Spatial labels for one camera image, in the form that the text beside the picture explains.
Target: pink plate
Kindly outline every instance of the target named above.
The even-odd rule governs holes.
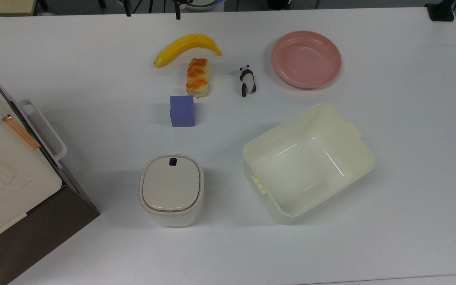
[[[331,83],[340,71],[340,52],[331,40],[311,31],[282,36],[272,49],[272,65],[287,83],[304,89]]]

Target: purple block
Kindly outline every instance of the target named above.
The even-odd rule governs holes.
[[[170,96],[172,127],[195,126],[195,103],[192,96]]]

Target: white container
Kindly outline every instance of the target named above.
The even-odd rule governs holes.
[[[288,224],[373,168],[360,136],[320,104],[246,144],[244,173],[272,218]]]
[[[204,174],[185,155],[163,155],[147,162],[140,180],[143,208],[167,227],[190,225],[203,207]]]

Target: yellow banana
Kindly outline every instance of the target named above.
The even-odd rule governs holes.
[[[156,57],[154,66],[164,67],[176,56],[190,48],[207,48],[215,51],[217,55],[221,55],[221,51],[217,48],[216,43],[209,36],[205,36],[204,34],[188,34],[165,47]]]

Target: cabinet handle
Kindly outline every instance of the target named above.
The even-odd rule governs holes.
[[[3,118],[3,121],[33,150],[40,147],[40,143],[34,139],[10,114]]]

